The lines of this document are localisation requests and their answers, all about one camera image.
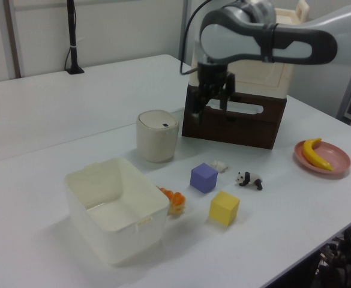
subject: orange toy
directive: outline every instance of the orange toy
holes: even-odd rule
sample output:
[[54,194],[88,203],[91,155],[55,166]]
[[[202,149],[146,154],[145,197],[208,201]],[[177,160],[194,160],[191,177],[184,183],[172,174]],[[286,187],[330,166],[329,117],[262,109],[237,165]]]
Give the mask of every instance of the orange toy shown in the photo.
[[160,188],[158,187],[159,190],[163,192],[169,198],[170,200],[170,206],[168,210],[168,214],[180,214],[183,212],[183,209],[185,208],[185,202],[186,202],[186,197],[183,196],[180,192],[173,192],[171,190],[167,190],[165,188]]

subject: black stand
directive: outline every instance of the black stand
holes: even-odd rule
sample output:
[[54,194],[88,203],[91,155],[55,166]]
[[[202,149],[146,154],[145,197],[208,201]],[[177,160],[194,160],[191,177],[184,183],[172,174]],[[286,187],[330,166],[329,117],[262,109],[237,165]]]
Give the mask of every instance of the black stand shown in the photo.
[[70,34],[71,68],[67,70],[70,75],[84,73],[78,65],[77,41],[75,37],[76,19],[74,14],[74,0],[67,0],[68,32]]

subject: toy panda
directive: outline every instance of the toy panda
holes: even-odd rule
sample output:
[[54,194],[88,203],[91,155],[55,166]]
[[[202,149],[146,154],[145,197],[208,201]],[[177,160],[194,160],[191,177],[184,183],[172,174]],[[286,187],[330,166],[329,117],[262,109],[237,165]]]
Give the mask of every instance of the toy panda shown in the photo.
[[238,177],[235,180],[239,183],[239,186],[246,186],[248,183],[254,184],[258,190],[262,190],[262,179],[258,174],[245,172],[244,174],[238,173]]

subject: black cable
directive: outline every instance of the black cable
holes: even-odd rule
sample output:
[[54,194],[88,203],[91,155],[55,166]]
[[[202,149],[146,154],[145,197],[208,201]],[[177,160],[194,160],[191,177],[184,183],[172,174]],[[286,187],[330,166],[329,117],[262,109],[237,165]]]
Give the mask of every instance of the black cable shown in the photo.
[[[75,9],[75,3],[73,3],[73,6],[74,6],[74,31],[76,31],[76,29],[77,29],[77,10]],[[66,71],[67,59],[68,59],[68,56],[70,55],[70,52],[71,52],[71,47],[68,49],[68,52],[66,55],[64,71]]]
[[184,32],[184,35],[183,35],[183,41],[182,41],[181,69],[180,69],[182,75],[188,75],[188,74],[191,74],[191,73],[197,71],[197,69],[194,68],[194,69],[188,70],[187,72],[182,72],[183,61],[184,61],[184,59],[185,59],[187,34],[188,34],[188,29],[190,28],[190,25],[191,25],[191,21],[193,21],[195,15],[198,13],[198,11],[199,11],[200,9],[202,9],[203,6],[205,6],[208,2],[211,2],[211,0],[206,0],[205,2],[203,2],[202,4],[200,4],[199,7],[195,9],[195,11],[194,11],[194,13],[191,15],[190,19],[188,20],[188,23],[187,23],[187,26],[186,26],[186,29],[185,29],[185,32]]

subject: toy banana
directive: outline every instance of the toy banana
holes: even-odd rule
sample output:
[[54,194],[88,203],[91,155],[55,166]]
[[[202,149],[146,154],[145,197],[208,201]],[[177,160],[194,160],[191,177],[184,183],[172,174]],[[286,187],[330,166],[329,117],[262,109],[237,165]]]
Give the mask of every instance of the toy banana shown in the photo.
[[307,159],[307,161],[310,162],[315,167],[332,171],[332,167],[330,163],[328,163],[325,159],[323,159],[321,156],[316,154],[313,149],[313,146],[316,143],[320,142],[321,140],[322,140],[321,138],[306,140],[303,143],[303,149],[302,149],[303,155]]

